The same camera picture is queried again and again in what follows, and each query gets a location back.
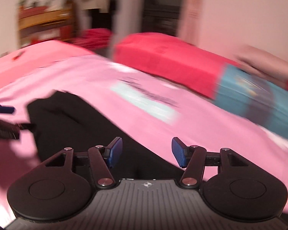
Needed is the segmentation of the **pink printed bed sheet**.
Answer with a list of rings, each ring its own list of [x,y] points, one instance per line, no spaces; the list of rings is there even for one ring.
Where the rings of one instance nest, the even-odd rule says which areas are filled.
[[[171,163],[175,158],[170,143],[175,136],[208,151],[228,147],[279,178],[288,189],[288,140],[187,90],[98,55],[0,60],[0,104],[16,108],[5,119],[28,119],[27,104],[56,90],[83,98]]]

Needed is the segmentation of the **red folded cloth pile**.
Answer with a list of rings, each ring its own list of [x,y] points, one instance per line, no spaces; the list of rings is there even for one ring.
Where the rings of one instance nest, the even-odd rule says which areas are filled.
[[[82,34],[72,39],[72,44],[91,51],[109,46],[112,32],[105,28],[84,30]]]

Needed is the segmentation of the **dark window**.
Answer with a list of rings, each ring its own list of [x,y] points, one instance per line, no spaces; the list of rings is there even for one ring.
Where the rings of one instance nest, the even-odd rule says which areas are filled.
[[[175,36],[183,0],[144,0],[141,32]]]

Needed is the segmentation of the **teal grey striped pillow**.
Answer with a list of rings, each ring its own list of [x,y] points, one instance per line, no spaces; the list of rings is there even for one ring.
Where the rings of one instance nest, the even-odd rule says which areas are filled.
[[[269,81],[229,65],[214,105],[288,139],[288,91]]]

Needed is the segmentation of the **pink curtain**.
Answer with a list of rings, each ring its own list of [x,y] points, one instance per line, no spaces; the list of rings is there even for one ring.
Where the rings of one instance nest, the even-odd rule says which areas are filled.
[[[202,5],[203,0],[183,0],[180,10],[177,37],[194,46],[199,42]]]

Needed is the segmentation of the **red bed cover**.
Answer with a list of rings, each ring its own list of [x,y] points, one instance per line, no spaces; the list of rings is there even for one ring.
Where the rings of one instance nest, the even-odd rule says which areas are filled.
[[[213,99],[226,67],[237,62],[161,33],[135,33],[114,47],[115,62]]]

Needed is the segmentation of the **hanging clothes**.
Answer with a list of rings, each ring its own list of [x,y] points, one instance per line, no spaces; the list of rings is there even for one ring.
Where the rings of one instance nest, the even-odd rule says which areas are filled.
[[[118,0],[76,0],[76,4],[85,29],[112,31]]]

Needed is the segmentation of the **wooden shelf unit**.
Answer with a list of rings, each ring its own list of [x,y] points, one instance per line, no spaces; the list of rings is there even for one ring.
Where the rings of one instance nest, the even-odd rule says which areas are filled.
[[[70,42],[79,29],[76,5],[65,0],[63,7],[51,10],[49,6],[19,8],[17,19],[18,47],[24,48],[48,40]]]

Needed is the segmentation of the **coral red blanket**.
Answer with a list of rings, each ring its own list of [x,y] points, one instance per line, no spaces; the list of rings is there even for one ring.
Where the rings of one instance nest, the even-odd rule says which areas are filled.
[[[11,52],[0,58],[0,74],[24,64],[38,64],[56,61],[69,57],[90,55],[92,51],[65,43],[49,40]]]

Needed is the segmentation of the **beige folded blanket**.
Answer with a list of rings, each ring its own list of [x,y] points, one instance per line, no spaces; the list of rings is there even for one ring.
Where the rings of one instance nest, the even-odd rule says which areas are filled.
[[[252,75],[271,81],[278,86],[288,84],[288,62],[252,46],[244,46],[234,57],[238,67]]]

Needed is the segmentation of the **black pants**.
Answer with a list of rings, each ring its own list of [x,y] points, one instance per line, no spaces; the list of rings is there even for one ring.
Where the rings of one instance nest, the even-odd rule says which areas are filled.
[[[81,97],[56,91],[50,97],[27,105],[38,157],[45,161],[65,147],[85,152],[108,145],[115,137],[123,140],[123,152],[111,173],[121,179],[180,179],[183,171],[154,154],[115,126]]]

